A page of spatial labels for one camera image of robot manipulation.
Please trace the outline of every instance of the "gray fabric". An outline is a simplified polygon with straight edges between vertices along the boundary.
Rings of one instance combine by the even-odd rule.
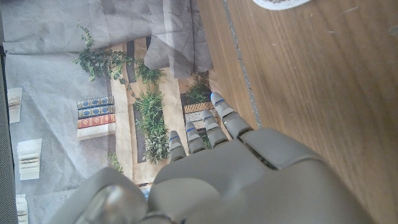
[[[212,68],[195,0],[5,0],[1,12],[8,54],[80,52],[79,22],[95,49],[152,36],[146,65],[176,78]]]
[[[77,141],[77,101],[111,95],[109,81],[88,81],[74,54],[8,55],[7,88],[22,87],[21,121],[10,124],[16,193],[26,194],[29,223],[43,223],[85,179],[105,167],[114,136]],[[19,180],[17,143],[42,138],[40,179]]]
[[[193,71],[193,30],[190,0],[164,1],[166,43],[170,71],[175,78],[189,77]]]
[[[194,58],[193,71],[205,72],[213,68],[209,47],[206,41],[205,29],[201,22],[197,0],[191,0],[192,26],[193,26],[193,47]]]
[[[85,48],[78,22],[90,30],[94,49],[152,36],[146,65],[172,65],[175,77],[189,77],[194,64],[198,72],[211,68],[203,28],[192,21],[199,17],[190,5],[188,0],[2,1],[7,87],[23,88],[21,121],[10,125],[14,160],[18,142],[43,139],[40,179],[19,181],[16,162],[16,193],[26,194],[29,223],[45,223],[74,189],[107,166],[104,157],[115,150],[114,136],[77,140],[77,101],[111,95],[109,81],[90,83],[72,63],[78,54],[70,52]]]

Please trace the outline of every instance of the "green ivy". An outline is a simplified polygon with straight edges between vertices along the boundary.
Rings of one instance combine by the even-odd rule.
[[[210,101],[211,89],[206,72],[199,73],[185,94],[189,105]]]
[[[142,118],[136,120],[137,128],[146,136],[146,151],[144,158],[156,164],[169,156],[168,130],[164,123],[162,111],[163,93],[155,87],[141,93],[136,101],[136,108],[142,113]]]
[[[84,71],[90,73],[89,81],[93,82],[95,77],[113,78],[119,80],[120,84],[127,84],[127,90],[132,91],[129,82],[122,76],[122,67],[124,63],[128,65],[134,63],[134,58],[121,51],[113,51],[112,49],[92,50],[91,47],[94,45],[94,40],[89,30],[80,24],[77,26],[85,32],[81,39],[85,41],[86,48],[73,62],[80,64]]]
[[[111,163],[112,167],[119,171],[120,173],[123,173],[123,167],[120,166],[118,158],[116,157],[116,153],[111,153],[108,152],[105,155],[105,158]]]

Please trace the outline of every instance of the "printed plant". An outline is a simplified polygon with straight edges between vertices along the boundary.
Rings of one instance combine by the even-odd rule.
[[[201,131],[199,132],[199,136],[201,137],[201,139],[203,140],[203,142],[205,143],[205,147],[207,149],[211,149],[211,144],[210,144],[210,140],[209,137],[206,134],[206,131]]]
[[[199,73],[185,94],[189,105],[210,101],[211,89],[206,72]]]
[[[144,64],[144,59],[142,58],[136,58],[135,64],[136,77],[141,78],[145,85],[152,84],[154,86],[158,86],[160,78],[166,76],[166,74],[159,69],[152,70],[148,68]]]
[[[137,128],[146,136],[144,158],[156,164],[169,156],[169,139],[162,111],[163,93],[155,87],[154,91],[141,93],[137,98],[136,107],[142,118],[136,120]]]
[[[169,139],[162,111],[163,93],[159,90],[160,79],[165,76],[165,73],[159,69],[148,68],[144,64],[144,59],[132,58],[120,51],[113,51],[112,49],[92,50],[94,40],[89,30],[80,24],[78,24],[78,27],[85,32],[81,39],[85,41],[86,48],[73,62],[79,63],[84,71],[90,73],[89,80],[91,82],[97,76],[113,78],[119,80],[120,84],[127,85],[127,90],[131,91],[131,95],[136,99],[137,109],[142,113],[142,119],[137,120],[136,125],[146,136],[147,149],[144,159],[156,164],[159,160],[166,159],[169,156]],[[124,63],[128,65],[134,63],[136,66],[135,76],[140,78],[147,86],[147,92],[141,93],[139,98],[136,98],[131,85],[122,76]],[[123,172],[116,154],[107,155],[107,158],[110,159],[117,170]]]
[[[85,41],[86,48],[73,62],[80,64],[84,71],[90,73],[89,81],[93,82],[95,76],[113,78],[119,80],[120,84],[127,84],[127,90],[132,91],[129,82],[122,76],[122,66],[124,63],[128,65],[134,63],[134,58],[121,51],[113,51],[112,49],[92,50],[94,39],[89,30],[80,24],[77,26],[85,32],[81,39]]]
[[[118,158],[116,157],[116,153],[108,152],[105,158],[111,163],[114,169],[116,169],[120,173],[123,173],[123,167],[120,166]]]

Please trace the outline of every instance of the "gray panel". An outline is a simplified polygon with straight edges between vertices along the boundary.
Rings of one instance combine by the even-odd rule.
[[[2,223],[17,223],[15,201],[14,161],[8,125],[6,82],[1,67],[0,78],[0,220]]]
[[[280,170],[306,159],[322,161],[307,146],[273,129],[251,131],[243,134],[241,139],[269,164]]]

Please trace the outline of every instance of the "stack of books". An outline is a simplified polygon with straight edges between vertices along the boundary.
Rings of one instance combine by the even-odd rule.
[[[29,224],[25,195],[16,195],[18,224]]]
[[[42,139],[19,142],[17,145],[19,180],[32,180],[40,177],[40,154]]]
[[[79,140],[114,134],[116,126],[113,96],[79,101],[77,107]]]

